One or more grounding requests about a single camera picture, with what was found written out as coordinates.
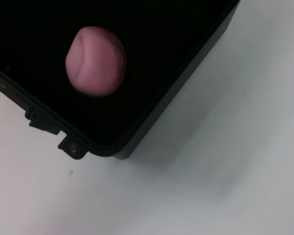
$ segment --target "pink clay ball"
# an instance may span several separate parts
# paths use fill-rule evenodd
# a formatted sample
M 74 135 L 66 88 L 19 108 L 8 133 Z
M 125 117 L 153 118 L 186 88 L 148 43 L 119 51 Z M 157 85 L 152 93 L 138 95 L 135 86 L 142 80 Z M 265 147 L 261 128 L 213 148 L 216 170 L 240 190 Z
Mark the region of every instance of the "pink clay ball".
M 126 53 L 112 32 L 88 26 L 75 36 L 65 65 L 69 80 L 78 91 L 104 96 L 121 85 L 126 69 Z

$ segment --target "black plastic box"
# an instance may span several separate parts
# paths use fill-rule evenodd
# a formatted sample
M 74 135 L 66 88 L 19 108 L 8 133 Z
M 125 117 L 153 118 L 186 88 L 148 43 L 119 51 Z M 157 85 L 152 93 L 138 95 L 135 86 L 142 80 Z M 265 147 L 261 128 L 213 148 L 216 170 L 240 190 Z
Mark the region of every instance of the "black plastic box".
M 73 2 L 0 6 L 0 91 L 25 109 L 30 126 L 65 132 L 59 148 L 72 158 L 126 159 L 225 32 L 239 0 Z M 128 58 L 122 86 L 100 98 L 77 92 L 65 71 L 75 34 L 89 25 L 114 32 Z

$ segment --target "white table surface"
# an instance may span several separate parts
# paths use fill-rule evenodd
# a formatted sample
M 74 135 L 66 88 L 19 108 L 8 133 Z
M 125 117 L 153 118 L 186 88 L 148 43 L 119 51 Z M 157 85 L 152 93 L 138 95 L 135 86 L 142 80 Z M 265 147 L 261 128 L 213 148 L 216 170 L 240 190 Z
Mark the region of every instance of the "white table surface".
M 0 235 L 294 235 L 294 0 L 242 0 L 125 161 L 0 94 Z

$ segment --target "plastic latch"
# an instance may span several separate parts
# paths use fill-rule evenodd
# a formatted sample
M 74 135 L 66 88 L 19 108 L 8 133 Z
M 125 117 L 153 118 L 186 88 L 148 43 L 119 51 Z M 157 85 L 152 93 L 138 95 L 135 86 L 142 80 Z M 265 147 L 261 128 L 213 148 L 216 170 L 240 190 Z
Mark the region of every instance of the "plastic latch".
M 59 149 L 62 149 L 64 152 L 66 152 L 71 158 L 75 160 L 82 159 L 88 150 L 84 148 L 83 146 L 76 143 L 76 141 L 66 136 L 62 142 L 58 146 Z
M 29 126 L 31 127 L 35 127 L 42 131 L 47 131 L 54 135 L 58 135 L 60 132 L 60 129 L 55 127 L 52 123 L 50 123 L 44 115 L 39 114 L 38 112 L 36 112 L 35 110 L 32 110 L 31 108 L 28 108 L 26 110 L 25 118 L 30 120 Z

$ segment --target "black container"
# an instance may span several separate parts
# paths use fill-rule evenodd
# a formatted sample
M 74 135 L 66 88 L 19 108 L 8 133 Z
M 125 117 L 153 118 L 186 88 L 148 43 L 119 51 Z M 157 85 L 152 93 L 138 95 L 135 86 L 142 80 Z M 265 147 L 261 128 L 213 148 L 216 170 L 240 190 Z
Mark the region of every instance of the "black container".
M 126 159 L 225 32 L 239 0 L 113 0 L 93 5 L 0 6 L 0 91 L 30 126 L 87 152 Z M 96 25 L 123 42 L 128 66 L 119 90 L 77 92 L 65 70 L 76 33 Z

